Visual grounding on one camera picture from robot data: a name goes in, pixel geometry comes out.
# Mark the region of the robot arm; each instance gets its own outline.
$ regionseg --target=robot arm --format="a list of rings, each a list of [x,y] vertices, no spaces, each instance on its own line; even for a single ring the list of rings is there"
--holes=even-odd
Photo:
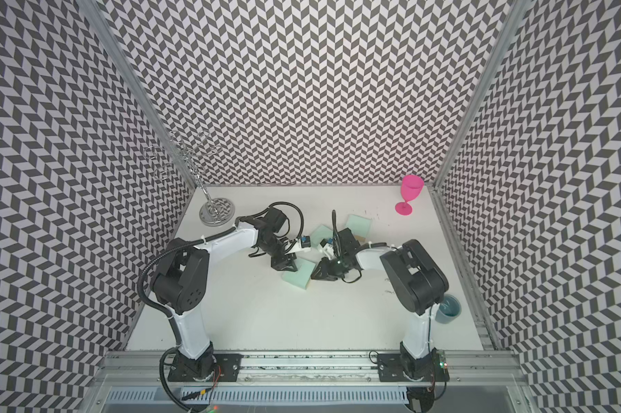
[[[213,347],[199,305],[206,292],[208,271],[224,258],[253,246],[271,256],[272,268],[296,271],[296,256],[288,253],[285,240],[275,235],[286,219],[280,210],[270,207],[264,217],[240,218],[232,232],[206,243],[183,247],[159,261],[151,289],[170,313],[169,321],[178,341],[176,357],[192,376],[202,379],[214,368]],[[436,314],[436,303],[443,301],[448,289],[446,277],[416,240],[395,249],[384,243],[362,246],[349,229],[340,231],[337,237],[339,254],[331,261],[323,258],[311,277],[334,281],[344,278],[353,268],[386,271],[398,299],[413,313],[400,350],[410,360],[408,375],[414,378],[414,363],[419,360],[427,363],[430,318]],[[184,241],[176,239],[169,250],[180,245]]]

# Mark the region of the teal cup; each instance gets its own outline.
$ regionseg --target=teal cup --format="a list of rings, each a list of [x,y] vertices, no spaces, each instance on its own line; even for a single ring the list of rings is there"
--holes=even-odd
[[[439,311],[435,320],[441,324],[448,324],[455,320],[462,312],[462,306],[457,298],[450,294],[444,294],[443,301],[439,304]]]

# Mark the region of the plastic wine glass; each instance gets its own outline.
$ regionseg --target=plastic wine glass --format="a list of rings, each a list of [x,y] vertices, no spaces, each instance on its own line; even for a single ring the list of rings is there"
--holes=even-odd
[[[400,194],[404,202],[398,202],[395,206],[395,210],[400,215],[409,215],[412,213],[412,206],[409,201],[413,201],[418,198],[421,190],[425,186],[423,178],[415,175],[407,175],[402,179],[402,186],[400,186]]]

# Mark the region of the mounting plate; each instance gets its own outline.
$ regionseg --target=mounting plate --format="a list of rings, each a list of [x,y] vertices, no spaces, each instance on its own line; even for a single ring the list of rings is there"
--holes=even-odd
[[[228,353],[221,354],[215,353],[214,357],[217,359],[217,366],[214,371],[219,372],[219,367],[221,368],[221,376],[219,377],[219,381],[223,382],[235,382],[237,381],[237,375],[239,374],[240,362],[242,360],[242,355],[237,353]],[[173,368],[170,369],[168,373],[168,382],[183,382],[183,383],[207,383],[203,381],[197,381],[193,379],[193,375],[187,368],[181,364],[177,363],[177,357],[173,359]]]
[[[450,381],[446,366],[446,357],[443,351],[432,349],[432,360],[434,363],[434,371],[437,377],[435,383]],[[379,372],[379,381],[389,383],[393,381],[408,381],[410,383],[419,383],[426,385],[432,382],[432,364],[427,364],[423,372],[423,378],[420,380],[412,380],[404,373],[400,362],[400,353],[380,353],[377,354],[377,371]]]

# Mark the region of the vent grille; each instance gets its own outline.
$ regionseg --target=vent grille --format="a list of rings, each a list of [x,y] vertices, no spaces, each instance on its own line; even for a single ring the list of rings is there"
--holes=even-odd
[[[107,403],[110,402],[138,402],[155,400],[156,388],[152,387],[114,387],[108,394]]]
[[[202,386],[185,386],[185,396],[203,389]],[[185,401],[188,404],[207,404],[209,394]],[[114,387],[108,395],[107,404],[170,403],[160,387]],[[222,404],[309,406],[320,404],[406,404],[404,387],[342,387],[342,386],[271,386],[253,389],[226,386],[217,388],[212,402]]]

